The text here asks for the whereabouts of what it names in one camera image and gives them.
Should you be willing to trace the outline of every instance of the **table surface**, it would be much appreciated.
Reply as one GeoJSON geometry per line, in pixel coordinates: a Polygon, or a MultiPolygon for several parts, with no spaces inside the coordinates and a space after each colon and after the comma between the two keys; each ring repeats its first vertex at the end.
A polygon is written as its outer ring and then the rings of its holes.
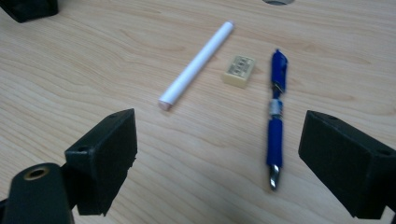
{"type": "Polygon", "coordinates": [[[396,2],[60,0],[56,16],[16,23],[0,11],[0,198],[19,171],[64,163],[105,116],[134,108],[138,154],[106,217],[77,223],[390,223],[359,220],[298,156],[307,110],[396,148],[396,2]],[[164,112],[157,102],[227,20],[235,29],[164,112]],[[284,167],[266,155],[270,60],[289,59],[284,167]],[[256,59],[245,89],[220,77],[256,59]]]}

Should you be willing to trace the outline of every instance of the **pen grip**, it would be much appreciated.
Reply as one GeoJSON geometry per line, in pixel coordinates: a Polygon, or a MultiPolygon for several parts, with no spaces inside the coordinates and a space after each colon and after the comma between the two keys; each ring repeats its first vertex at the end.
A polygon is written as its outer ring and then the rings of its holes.
{"type": "Polygon", "coordinates": [[[282,166],[282,119],[271,119],[268,123],[267,164],[282,166]]]}

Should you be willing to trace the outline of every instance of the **pen tip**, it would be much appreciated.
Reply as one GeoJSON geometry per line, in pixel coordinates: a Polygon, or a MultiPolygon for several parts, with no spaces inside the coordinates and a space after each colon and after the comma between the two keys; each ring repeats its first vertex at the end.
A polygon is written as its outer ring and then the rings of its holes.
{"type": "Polygon", "coordinates": [[[270,187],[276,190],[279,181],[280,169],[277,165],[270,165],[270,187]]]}

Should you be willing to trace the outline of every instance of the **white chalk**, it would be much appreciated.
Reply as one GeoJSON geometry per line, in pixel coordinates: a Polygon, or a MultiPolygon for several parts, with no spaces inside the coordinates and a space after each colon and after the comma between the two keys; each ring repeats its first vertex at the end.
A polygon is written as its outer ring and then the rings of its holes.
{"type": "Polygon", "coordinates": [[[206,45],[199,51],[189,65],[178,75],[175,81],[169,86],[166,92],[160,97],[159,107],[162,110],[169,110],[174,105],[178,97],[194,80],[199,71],[209,61],[216,50],[227,39],[233,30],[233,21],[226,21],[210,38],[206,45]]]}

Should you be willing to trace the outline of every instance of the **eraser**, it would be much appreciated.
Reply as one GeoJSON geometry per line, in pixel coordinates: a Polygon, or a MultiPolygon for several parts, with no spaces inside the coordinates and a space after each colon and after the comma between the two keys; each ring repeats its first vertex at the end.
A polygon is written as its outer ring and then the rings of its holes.
{"type": "Polygon", "coordinates": [[[236,55],[227,71],[221,76],[224,83],[245,88],[256,60],[236,55]]]}

